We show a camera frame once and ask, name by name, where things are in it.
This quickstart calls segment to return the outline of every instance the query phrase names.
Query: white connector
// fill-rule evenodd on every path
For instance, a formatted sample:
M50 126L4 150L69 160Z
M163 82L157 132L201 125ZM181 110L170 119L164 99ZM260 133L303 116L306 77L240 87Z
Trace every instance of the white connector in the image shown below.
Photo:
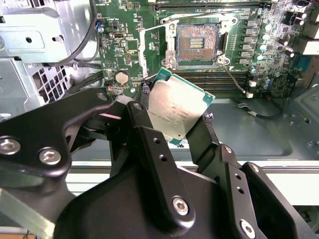
M254 97L254 94L253 94L253 93L246 92L246 97L247 97L248 99L251 99L251 98Z
M256 87L257 82L256 81L249 81L248 84L250 87Z

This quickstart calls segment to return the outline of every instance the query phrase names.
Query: electronic component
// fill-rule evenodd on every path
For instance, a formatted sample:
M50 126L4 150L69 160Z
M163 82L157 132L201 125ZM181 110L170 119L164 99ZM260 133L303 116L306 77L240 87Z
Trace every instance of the electronic component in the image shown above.
M278 16L280 14L280 9L275 9L274 10L274 13L273 13L273 16Z
M256 24L256 23L255 23L255 20L247 20L247 21L246 21L246 25L247 25L247 26L255 26L255 24Z
M244 33L247 34L247 35L252 35L256 32L256 29L255 28L245 28L244 29Z
M249 85L250 87L256 87L257 82L256 82L256 81L249 81L249 82L248 82L248 85Z
M288 41L285 41L284 39L279 39L278 43L283 45L283 46L287 46L288 45Z
M177 26L177 61L208 61L216 58L217 24Z
M214 99L208 92L161 68L150 92L148 111L152 125L166 140L178 144Z
M250 49L250 45L249 44L243 44L243 45L241 45L241 49L249 50Z
M135 8L136 10L139 10L139 9L140 9L140 3L139 3L138 1L136 1L136 2L134 3L134 8Z
M247 59L239 59L238 63L245 65L245 64L247 64Z
M115 80L121 85L125 85L129 79L130 75L126 71L118 71L115 74Z
M242 52L240 52L240 56L241 57L248 57L249 56L249 52L248 51L242 51Z
M267 46L265 44L259 44L257 48L261 51L265 51L267 49Z
M264 57L263 57L263 55L261 55L261 54L256 54L256 55L255 55L255 59L256 59L257 61L262 61L262 60L264 59Z
M294 41L293 49L303 55L319 55L319 41L310 41L298 36Z
M319 26L312 23L307 23L304 27L303 35L306 35L313 39L319 39Z
M305 23L305 21L302 20L301 18L296 18L295 19L295 24L296 25L302 26L304 23Z
M273 28L273 26L271 26L271 24L264 24L263 25L263 29L265 30L265 31L271 31L271 29Z
M295 54L294 54L294 52L291 52L291 51L285 51L285 54L287 55L287 56L289 56L290 58L293 58L294 56L295 56Z
M270 35L269 34L261 34L260 39L262 39L263 41L268 41L270 39Z
M133 9L133 3L131 1L128 1L127 3L127 9L132 10Z
M244 36L243 37L243 42L252 42L254 40L256 40L256 37L254 37L254 36Z

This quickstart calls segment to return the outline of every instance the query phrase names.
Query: motherboard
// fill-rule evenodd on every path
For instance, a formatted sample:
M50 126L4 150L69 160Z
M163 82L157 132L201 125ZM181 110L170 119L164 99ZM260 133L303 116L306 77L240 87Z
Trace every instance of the motherboard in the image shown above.
M166 68L217 97L288 97L319 53L308 0L96 1L110 95L136 97Z

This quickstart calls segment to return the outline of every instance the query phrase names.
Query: green circuit board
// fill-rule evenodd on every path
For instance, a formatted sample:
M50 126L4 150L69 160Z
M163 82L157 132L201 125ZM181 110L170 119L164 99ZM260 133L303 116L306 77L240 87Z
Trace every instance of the green circuit board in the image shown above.
M218 97L242 96L221 67L222 62L254 97L265 92L287 97L296 78L295 58L285 51L303 26L283 21L287 11L309 13L312 7L296 8L290 0L207 2L208 7L195 0L163 4L153 0L97 0L98 21L104 29L100 56L108 93L135 97L143 79L166 67ZM279 39L289 44L283 46ZM120 81L119 72L123 73ZM249 89L250 80L256 82L254 89Z

